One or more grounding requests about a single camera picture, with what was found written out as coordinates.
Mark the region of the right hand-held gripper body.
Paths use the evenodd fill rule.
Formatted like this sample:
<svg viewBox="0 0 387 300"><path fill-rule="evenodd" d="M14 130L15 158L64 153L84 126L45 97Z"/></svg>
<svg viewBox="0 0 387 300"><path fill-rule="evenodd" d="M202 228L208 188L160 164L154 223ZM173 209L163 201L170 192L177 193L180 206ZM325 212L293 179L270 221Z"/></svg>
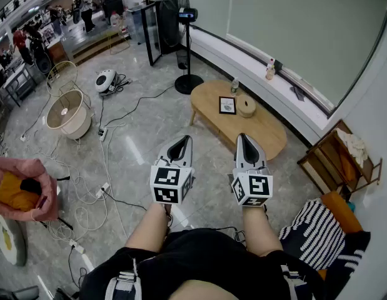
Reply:
<svg viewBox="0 0 387 300"><path fill-rule="evenodd" d="M273 177L267 166L233 169L232 192L239 206L263 207L273 197Z"/></svg>

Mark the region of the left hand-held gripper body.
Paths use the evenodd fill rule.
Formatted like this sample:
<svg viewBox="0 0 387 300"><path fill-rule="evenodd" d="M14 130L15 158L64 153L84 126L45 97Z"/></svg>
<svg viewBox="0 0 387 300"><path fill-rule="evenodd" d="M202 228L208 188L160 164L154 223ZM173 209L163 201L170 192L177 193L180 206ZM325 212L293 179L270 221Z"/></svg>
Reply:
<svg viewBox="0 0 387 300"><path fill-rule="evenodd" d="M161 204L181 204L193 186L194 169L180 167L159 158L151 166L150 188L153 200Z"/></svg>

